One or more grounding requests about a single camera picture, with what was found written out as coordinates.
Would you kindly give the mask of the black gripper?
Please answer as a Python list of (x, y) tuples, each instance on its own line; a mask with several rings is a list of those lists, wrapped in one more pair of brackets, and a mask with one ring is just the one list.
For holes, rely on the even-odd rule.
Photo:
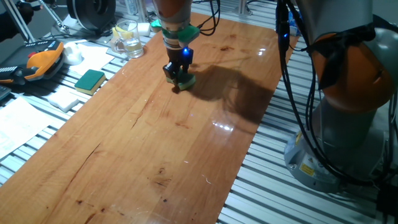
[(167, 49), (169, 63), (163, 66), (166, 81), (178, 85), (178, 74), (180, 72), (180, 64), (182, 64), (183, 73), (188, 73), (189, 66), (193, 61), (193, 49), (184, 47), (182, 49)]

